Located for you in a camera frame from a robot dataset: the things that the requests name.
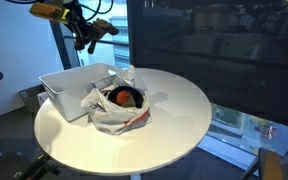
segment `bag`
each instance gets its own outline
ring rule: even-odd
[[[113,92],[117,87],[134,88],[143,98],[141,106],[121,107],[108,100],[107,92]],[[144,82],[136,76],[134,66],[115,75],[115,78],[104,89],[94,88],[81,101],[82,107],[89,108],[89,115],[97,130],[111,135],[120,135],[123,132],[145,126],[152,122],[149,113],[149,93]]]

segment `glass window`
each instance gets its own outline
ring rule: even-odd
[[[216,104],[212,112],[209,136],[254,155],[260,147],[287,153],[288,126]]]
[[[257,122],[252,122],[252,126],[246,124],[251,124],[250,114],[255,112],[265,113],[259,116],[269,116],[270,123],[288,124],[288,105],[285,106],[288,104],[287,6],[278,7],[279,10],[267,9],[270,6],[267,3],[254,9],[252,7],[256,6],[256,2],[239,2],[245,7],[243,13],[248,14],[241,16],[241,13],[234,13],[228,8],[237,7],[236,2],[229,1],[222,4],[214,1],[189,1],[184,4],[172,1],[172,6],[150,8],[150,13],[138,12],[144,7],[134,1],[129,2],[132,6],[129,10],[132,15],[136,14],[130,19],[130,24],[134,26],[132,38],[136,39],[132,43],[141,47],[133,52],[135,66],[180,74],[204,88],[214,103],[230,105],[231,109],[219,107],[213,118],[216,120],[212,122],[215,130],[209,135],[250,153],[259,146],[278,149],[275,141],[281,141],[286,147],[278,151],[285,153],[288,149],[288,142],[284,143],[284,138],[288,137],[287,127],[273,123],[270,130],[270,126],[258,127]],[[156,2],[158,6],[164,1]],[[182,16],[187,10],[193,12],[191,22],[186,22]],[[241,17],[237,20],[238,25],[222,25],[222,17],[234,14]],[[274,21],[276,28],[262,31],[263,24],[270,22],[269,19]],[[212,25],[216,31],[201,28],[203,24]],[[273,134],[275,127],[282,132]],[[248,136],[244,131],[250,131],[256,137]]]
[[[89,6],[91,9],[96,10],[98,1],[83,0],[80,3]],[[100,12],[107,11],[111,6],[111,0],[102,0]],[[83,16],[87,19],[91,17],[94,12],[83,8]],[[128,20],[127,20],[127,7],[126,0],[114,0],[113,7],[107,14],[98,14],[90,22],[96,20],[96,18],[104,19],[119,29],[119,34],[112,36],[106,34],[101,40],[109,41],[110,43],[118,42],[129,44],[128,37]],[[97,42],[96,48],[93,54],[88,54],[87,47],[78,52],[81,65],[89,65],[96,62],[101,62],[110,65],[117,65],[119,67],[126,68],[129,66],[129,48],[125,46],[117,46],[111,44],[103,44]],[[120,59],[117,56],[123,56],[124,61],[120,63]]]

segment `white wall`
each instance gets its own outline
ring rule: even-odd
[[[18,92],[40,84],[39,76],[63,70],[49,21],[30,7],[0,0],[0,114],[24,106]]]

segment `red fruit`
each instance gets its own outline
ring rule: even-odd
[[[128,101],[128,99],[132,97],[132,94],[129,91],[123,90],[117,93],[116,103],[118,105],[122,105]]]

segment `table top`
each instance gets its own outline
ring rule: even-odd
[[[152,171],[193,150],[210,126],[206,95],[172,73],[143,68],[136,72],[150,94],[152,123],[112,136],[96,130],[87,115],[67,122],[47,100],[34,126],[43,150],[73,169],[105,176]]]

